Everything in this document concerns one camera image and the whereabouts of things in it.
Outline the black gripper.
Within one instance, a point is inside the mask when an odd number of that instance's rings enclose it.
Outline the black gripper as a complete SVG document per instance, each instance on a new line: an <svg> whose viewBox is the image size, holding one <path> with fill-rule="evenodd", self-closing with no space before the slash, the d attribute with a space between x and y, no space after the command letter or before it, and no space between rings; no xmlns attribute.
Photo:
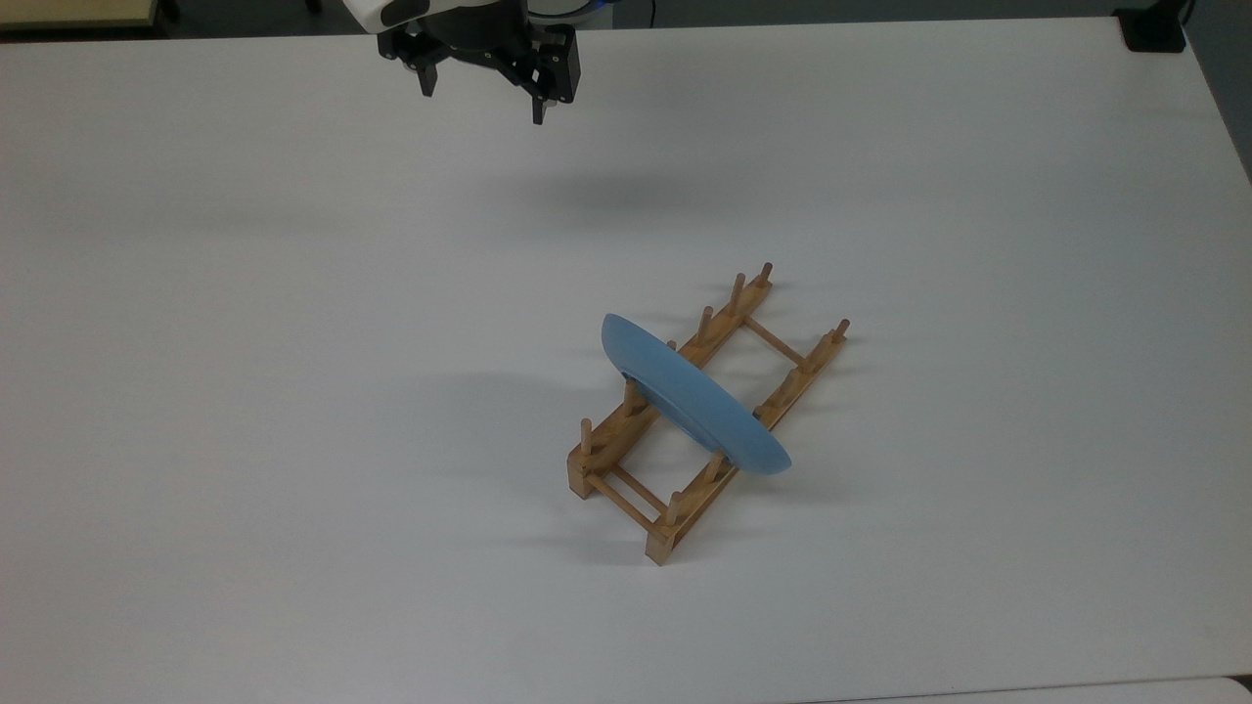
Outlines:
<svg viewBox="0 0 1252 704"><path fill-rule="evenodd" d="M447 60L497 71L528 95L536 127L548 106L575 101L581 79L576 28L536 18L526 1L381 1L377 45L424 96Z"/></svg>

